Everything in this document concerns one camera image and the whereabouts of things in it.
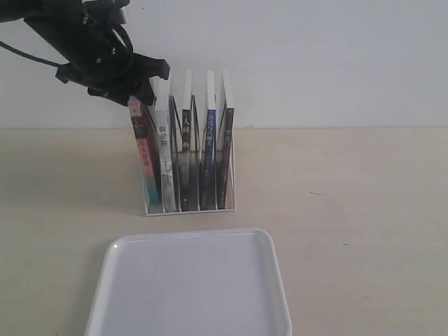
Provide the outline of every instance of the white plastic tray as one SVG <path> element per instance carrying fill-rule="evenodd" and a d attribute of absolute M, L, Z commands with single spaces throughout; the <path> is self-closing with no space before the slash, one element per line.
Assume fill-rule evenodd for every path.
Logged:
<path fill-rule="evenodd" d="M 85 336 L 291 336 L 271 237 L 259 229 L 112 243 Z"/>

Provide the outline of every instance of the white wall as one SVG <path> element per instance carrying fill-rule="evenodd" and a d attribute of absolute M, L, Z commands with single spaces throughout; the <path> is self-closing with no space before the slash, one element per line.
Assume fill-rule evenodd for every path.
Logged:
<path fill-rule="evenodd" d="M 135 50 L 178 82 L 191 68 L 203 93 L 205 70 L 230 68 L 238 127 L 448 125 L 446 1 L 132 0 L 128 13 Z M 63 60 L 23 22 L 0 40 Z M 54 74 L 0 50 L 0 127 L 129 126 Z"/>

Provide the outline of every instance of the table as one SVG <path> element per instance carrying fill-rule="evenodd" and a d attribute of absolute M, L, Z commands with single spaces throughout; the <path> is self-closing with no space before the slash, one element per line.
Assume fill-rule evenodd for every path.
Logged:
<path fill-rule="evenodd" d="M 448 335 L 448 129 L 238 130 L 237 212 L 143 217 L 130 129 L 0 131 L 0 335 L 84 332 L 123 235 L 259 227 L 294 335 Z"/>

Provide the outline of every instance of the robotic arm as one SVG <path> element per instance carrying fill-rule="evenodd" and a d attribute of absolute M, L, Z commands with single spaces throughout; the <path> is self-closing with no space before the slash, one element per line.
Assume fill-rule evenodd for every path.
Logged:
<path fill-rule="evenodd" d="M 83 85 L 89 95 L 123 106 L 127 106 L 130 96 L 152 105 L 154 92 L 149 78 L 168 79 L 169 65 L 164 59 L 134 52 L 121 26 L 125 23 L 123 8 L 129 3 L 130 0 L 0 0 L 0 23 L 23 18 L 64 56 L 68 64 L 55 64 L 56 77 L 63 83 Z"/>

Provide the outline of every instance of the black cable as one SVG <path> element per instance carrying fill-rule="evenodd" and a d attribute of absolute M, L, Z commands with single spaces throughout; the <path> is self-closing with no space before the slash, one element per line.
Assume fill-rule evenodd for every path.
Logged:
<path fill-rule="evenodd" d="M 30 54 L 27 54 L 27 53 L 25 53 L 23 51 L 20 51 L 18 49 L 15 49 L 15 48 L 11 47 L 10 45 L 8 45 L 8 44 L 6 44 L 6 43 L 4 43 L 2 41 L 0 41 L 0 47 L 5 48 L 8 51 L 11 51 L 12 53 L 14 53 L 16 55 L 19 55 L 19 56 L 22 56 L 24 58 L 27 58 L 28 60 L 35 61 L 35 62 L 38 62 L 38 63 L 42 63 L 42 64 L 45 64 L 45 65 L 49 65 L 50 67 L 57 68 L 57 67 L 60 67 L 62 65 L 62 64 L 54 63 L 54 62 L 48 61 L 46 59 L 42 59 L 42 58 L 39 58 L 39 57 L 30 55 Z"/>

